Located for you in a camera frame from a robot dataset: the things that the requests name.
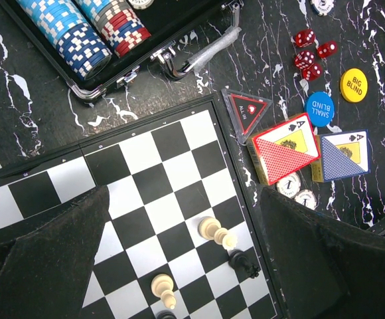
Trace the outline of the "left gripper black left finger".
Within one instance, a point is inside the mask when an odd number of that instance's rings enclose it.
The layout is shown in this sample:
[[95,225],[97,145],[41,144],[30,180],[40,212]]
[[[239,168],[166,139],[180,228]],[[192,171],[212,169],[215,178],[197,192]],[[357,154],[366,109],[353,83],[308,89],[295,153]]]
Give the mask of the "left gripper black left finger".
[[97,186],[0,229],[0,318],[78,318],[109,208]]

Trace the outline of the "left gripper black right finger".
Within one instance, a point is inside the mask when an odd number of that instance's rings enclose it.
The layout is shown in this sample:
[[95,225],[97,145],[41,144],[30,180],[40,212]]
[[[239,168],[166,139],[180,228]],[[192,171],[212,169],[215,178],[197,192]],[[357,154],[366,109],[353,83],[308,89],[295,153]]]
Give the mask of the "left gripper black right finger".
[[385,237],[265,187],[261,227],[291,318],[385,318]]

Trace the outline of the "grey white chip stack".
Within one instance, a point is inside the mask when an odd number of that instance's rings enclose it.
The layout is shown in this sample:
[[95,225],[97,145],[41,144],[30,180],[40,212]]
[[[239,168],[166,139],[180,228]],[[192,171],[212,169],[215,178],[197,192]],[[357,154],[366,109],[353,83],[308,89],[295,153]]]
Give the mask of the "grey white chip stack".
[[328,15],[335,6],[334,0],[311,0],[311,6],[319,16]]

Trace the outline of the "black poker set case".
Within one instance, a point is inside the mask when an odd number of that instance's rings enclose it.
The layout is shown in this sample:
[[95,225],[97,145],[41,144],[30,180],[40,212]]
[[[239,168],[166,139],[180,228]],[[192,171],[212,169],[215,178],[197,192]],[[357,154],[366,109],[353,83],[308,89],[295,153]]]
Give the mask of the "black poker set case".
[[[2,1],[75,95],[93,101],[133,78],[142,62],[158,60],[169,77],[199,71],[240,32],[242,1]],[[211,13],[229,9],[224,34],[177,68],[176,40]]]

